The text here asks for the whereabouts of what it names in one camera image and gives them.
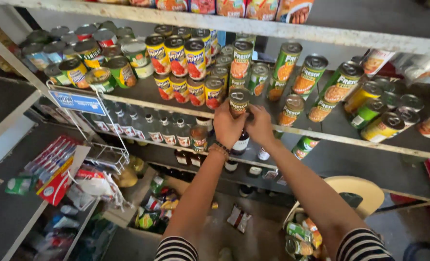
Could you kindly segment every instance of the grocery item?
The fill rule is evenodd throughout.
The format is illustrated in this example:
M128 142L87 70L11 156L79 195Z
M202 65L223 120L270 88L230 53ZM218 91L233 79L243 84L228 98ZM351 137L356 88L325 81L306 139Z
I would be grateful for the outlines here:
M392 110L401 105L400 96L392 92L383 92L379 98L382 103L386 104L388 110Z
M170 25L157 25L154 27L154 33L158 33L165 38L173 34L173 26Z
M104 57L106 62L115 56L122 56L122 55L123 53L121 50L121 46L119 45L114 44L114 45L102 48L102 56Z
M165 52L170 60L170 68L175 76L183 77L188 74L188 64L184 54L184 39L181 36L167 37L164 43Z
M217 76L208 76L204 87L207 107L215 110L222 103L223 82Z
M306 243L311 243L312 240L312 234L311 231L308 229L305 229L304 227L302 227L299 224L296 224L294 222L288 222L286 224L286 233L288 235L291 235L297 239L299 239L300 241L306 242Z
M227 55L229 57L233 57L233 45L232 44L227 44L225 46L222 47L221 51L220 51L220 55Z
M261 21L273 21L278 9L278 0L248 0L246 17Z
M373 77L392 58L394 51L372 49L363 60L363 68L368 78Z
M278 116L278 124L281 126L292 127L299 114L304 110L305 100L297 94L290 94L286 97L286 104L283 111Z
M228 67L226 67L225 65L213 65L211 67L212 67L211 75L217 76L223 82L222 96L225 97L226 91L228 89L228 74L229 74Z
M109 68L94 68L86 74L85 78L93 91L112 92L117 87L117 81L110 73Z
M93 38L102 48L114 45L118 39L112 30L102 28L93 33Z
M183 37L185 41L191 38L191 28L189 27L173 27L173 35Z
M63 50L65 49L66 44L62 41L54 41L45 45L43 48L43 52L47 55L49 60L53 63L60 63L65 59L63 54Z
M386 110L387 106L380 99L369 98L353 113L350 123L354 128L361 129Z
M126 57L116 56L110 59L105 66L110 69L110 72L121 88L130 88L136 84L136 76L134 76L131 65Z
M216 13L234 18L243 18L246 13L246 0L216 0Z
M170 84L170 74L158 74L154 72L154 80L157 84L160 97L164 100L171 100L175 96Z
M250 94L246 89L232 89L229 92L229 111L233 118L245 113L249 106Z
M188 11L187 0L157 0L157 9L166 11Z
M410 128L411 126L415 125L420 121L420 115L417 113L415 109L411 107L407 107L407 106L398 107L394 111L394 113L397 114L397 116L399 116L403 120L403 122L405 123L405 127L402 130L398 131L397 133L392 134L392 136L390 136L389 138L396 136L397 134Z
M214 15L215 0L191 0L191 12L196 14Z
M173 94L178 103L187 103L189 101L189 90L186 83L186 77L176 77L170 75L170 84L172 85Z
M311 54L305 57L296 78L292 92L299 94L306 100L316 86L324 70L328 66L328 60L319 54Z
M204 59L206 66L209 66L212 64L212 43L211 39L212 36L210 34L209 29L192 29L191 32L192 38L199 38L204 42Z
M67 59L61 62L59 64L59 70L67 76L75 87L80 89L89 88L89 84L85 79L88 70L79 57Z
M189 77L193 80L202 80L207 74L204 52L204 42L201 39L191 38L184 44Z
M115 35L118 39L123 39L126 37L134 38L133 29L131 29L131 27L119 27L115 31Z
M337 104L331 104L323 101L321 98L311 107L308 118L313 122L322 122Z
M313 148L320 142L320 139L312 138L308 136L302 136L297 144L292 149L292 153L299 160L302 160L307 156Z
M319 96L327 103L337 103L352 90L363 76L363 68L351 61L343 62L334 72Z
M287 81L294 71L301 52L302 45L299 43L282 44L273 71L273 77L280 81Z
M48 67L50 61L47 55L43 52L44 44L31 43L22 49L22 54L33 63L40 71L44 71Z
M423 101L413 94L404 94L400 97L401 105L413 108L416 112L424 108Z
M156 73L168 74L171 70L171 66L170 60L164 49L165 37L154 34L146 37L144 42L150 56L150 61L152 62Z
M382 88L377 82L365 82L362 87L354 92L344 105L344 109L348 113L352 113L361 107L369 98L379 98L383 93Z
M230 223L233 228L241 231L241 233L244 234L244 232L246 232L247 222L251 217L251 214L242 211L241 208L239 208L237 205L234 205L231 215L226 220L226 222Z
M90 39L93 37L93 33L97 31L97 27L95 24L85 24L78 27L75 30L76 37L78 37L79 41L83 41L85 39Z
M145 67L151 63L151 58L146 50L146 44L143 40L128 39L121 44L123 55L128 58L133 68Z
M44 69L44 74L46 74L55 85L68 86L72 84L67 76L62 74L62 71L59 70L58 64L49 64L49 66Z
M276 21L289 24L304 24L310 14L313 1L282 0L276 13Z
M191 144L195 152L207 150L207 127L195 125L191 127Z
M236 79L234 78L232 75L230 75L229 78L229 89L237 89L237 88L246 88L246 83L248 81L248 75L246 74L246 76L244 78L241 79Z
M252 66L249 85L247 86L250 94L255 96L260 96L260 94L262 94L269 72L270 70L265 63L255 63Z
M205 91L203 80L193 80L191 78L187 79L189 99L194 106L202 106L205 104Z
M85 65L90 69L100 67L104 62L101 48L93 39L86 39L76 43L73 50L79 54Z
M66 34L68 32L70 32L70 29L68 27L60 26L60 27L54 27L54 28L52 28L51 31L49 32L49 35L55 41L60 41L62 35Z
M276 80L274 77L270 78L270 86L268 86L268 90L266 93L266 97L269 101L277 102L280 100L283 95L284 89L286 88L287 82L282 82Z
M241 79L247 76L252 59L253 44L246 40L235 40L233 43L233 62L231 63L231 76Z
M363 139L379 143L405 127L403 120L393 112L385 112L366 126L360 135Z

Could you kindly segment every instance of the canned good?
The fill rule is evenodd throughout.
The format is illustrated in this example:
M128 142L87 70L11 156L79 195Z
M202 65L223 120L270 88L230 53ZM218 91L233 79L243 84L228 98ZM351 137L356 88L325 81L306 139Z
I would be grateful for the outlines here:
M286 97L286 104L278 116L278 124L292 127L300 113L304 110L305 100L298 94L290 94Z
M209 109L216 109L222 103L223 82L217 76L208 76L204 85L205 101Z
M248 0L246 17L260 21L273 21L278 9L278 0Z
M211 29L210 30L210 49L212 52L212 56L217 54L220 51L219 46L221 46L221 45L218 44L218 31L215 29Z
M227 55L229 57L233 57L234 48L231 44L227 44L222 47L222 50L220 51L221 55Z
M40 43L40 44L49 44L52 39L48 31L39 29L32 31L27 36L28 43Z
M191 28L189 27L173 27L173 34L183 37L184 41L191 38Z
M392 136L390 136L389 138L396 136L397 134L410 128L411 126L415 125L420 121L420 115L417 113L415 109L411 107L407 107L407 106L398 107L394 111L394 113L397 114L397 116L399 116L403 120L403 122L405 123L405 127L402 130L398 131L397 133L392 134Z
M365 82L362 87L356 91L344 105L344 109L348 113L352 113L361 107L369 98L379 98L383 90L377 82Z
M246 89L232 89L229 92L229 111L233 118L245 113L249 106L250 93Z
M303 158L305 158L305 156L307 156L310 153L311 150L313 150L313 148L316 147L316 145L318 145L319 142L320 142L320 139L318 138L302 136L291 152L299 160L302 160Z
M351 116L350 123L356 129L362 129L376 116L387 110L386 105L378 98L369 98Z
M109 29L112 32L117 31L117 26L114 24L113 21L107 20L101 23L101 25L99 26L99 29Z
M223 82L223 94L225 97L226 90L228 89L228 68L223 65L212 66L211 75L217 76Z
M231 63L231 76L237 79L247 75L252 59L253 44L245 40L235 40L233 43L233 62Z
M216 0L216 13L227 17L243 18L246 14L246 0Z
M145 67L151 64L151 58L143 40L129 39L121 45L123 54L130 61L131 67Z
M328 80L319 96L327 103L337 103L353 89L363 76L363 68L351 61L343 62Z
M173 88L170 84L170 74L158 74L154 72L154 80L157 84L160 97L164 100L171 100L175 96L173 94Z
M74 31L70 31L61 36L61 41L66 44L76 44L78 43L78 36L76 36Z
M43 49L44 44L41 43L31 43L22 49L23 55L40 71L44 71L50 63L47 55L43 52Z
M400 97L392 92L383 92L379 98L384 104L386 104L388 110L399 107L401 104Z
M189 77L193 80L204 79L207 74L204 52L204 42L200 39L191 38L184 44Z
M184 39L181 36L167 37L164 43L165 51L170 60L170 68L175 76L182 77L188 74L188 64L184 54Z
M162 35L151 35L144 41L150 61L158 74L168 74L171 70L170 60L164 49L165 37Z
M202 106L205 104L204 80L193 80L188 78L189 99L194 106Z
M269 72L270 70L265 63L255 63L252 66L252 73L250 75L249 85L247 86L250 94L255 96L260 96L260 94L262 94Z
M123 56L113 57L107 61L105 66L110 69L111 74L121 88L127 89L136 84L136 77L127 58Z
M90 39L93 37L93 33L96 32L98 28L95 24L86 24L78 27L75 30L76 37L78 37L79 41L83 41L85 39Z
M94 68L85 76L86 82L96 92L112 92L117 87L117 81L110 73L109 68Z
M43 48L43 52L47 55L49 60L53 63L60 63L65 59L64 57L64 49L66 44L62 41L54 41L45 45Z
M136 76L140 79L147 78L151 76L154 73L154 67L151 63L144 67L132 67L134 69L134 72Z
M102 28L93 33L93 38L104 48L115 45L117 43L117 36L112 30Z
M215 0L191 0L191 13L214 15Z
M299 43L282 44L273 71L273 77L280 81L287 81L294 71L301 52L302 45Z
M62 35L66 34L70 32L70 29L68 27L54 27L51 29L51 31L49 32L50 36L56 40L56 41L60 41Z
M166 11L188 11L188 0L158 0L157 1L157 9L166 10Z
M55 85L68 86L72 84L67 76L62 74L62 71L59 70L58 64L49 64L48 67L44 69L44 74L46 74Z
M118 39L122 39L125 37L135 38L133 29L131 29L131 27L119 27L115 31L115 35L117 36Z
M170 84L172 85L173 94L178 103L187 103L189 101L188 84L186 77L177 77L170 75Z
M229 78L229 89L244 89L246 88L247 75L244 78L236 79L232 75Z
M295 94L301 95L306 100L327 66L328 60L319 54L311 54L305 57L292 91Z
M266 97L272 102L279 101L283 95L284 89L286 88L286 83L287 82L278 81L274 77L271 77Z
M231 56L220 55L216 58L215 64L216 65L224 65L224 66L230 68L232 62L233 62L233 58Z
M101 48L92 39L78 42L73 47L73 50L79 54L85 65L91 69L100 67L104 62Z
M373 77L394 56L394 51L372 49L363 60L363 68L368 78Z
M173 26L157 25L154 27L154 33L158 33L167 38L172 35Z
M424 108L423 101L412 94L404 94L400 97L402 106L413 108L416 112Z
M311 107L308 118L313 122L322 122L337 104L331 104L323 101L321 98Z
M88 69L81 62L79 57L67 59L59 64L59 70L67 76L70 82L77 88L87 89L89 84L86 82L86 73Z
M212 45L209 29L192 29L192 38L200 38L204 42L204 55L206 66L212 64Z
M276 13L276 21L289 24L304 24L310 14L313 1L281 1Z
M360 135L367 141L380 143L404 127L405 123L397 114L385 112L381 117L366 126Z
M111 45L111 46L102 48L102 55L107 62L113 57L122 56L123 54L122 54L120 45Z

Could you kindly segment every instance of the striped sleeve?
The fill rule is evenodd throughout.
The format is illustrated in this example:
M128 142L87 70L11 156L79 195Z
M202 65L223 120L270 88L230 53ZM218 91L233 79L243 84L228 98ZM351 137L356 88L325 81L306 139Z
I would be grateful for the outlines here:
M337 250L337 261L394 261L379 237L370 229L347 233Z
M179 236L169 236L160 241L154 261L197 261L194 246Z

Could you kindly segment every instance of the blue sign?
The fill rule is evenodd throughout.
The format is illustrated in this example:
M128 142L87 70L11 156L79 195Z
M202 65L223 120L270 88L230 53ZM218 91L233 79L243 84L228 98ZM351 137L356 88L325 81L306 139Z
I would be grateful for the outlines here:
M105 115L105 112L96 97L57 91L49 91L49 93L62 108Z

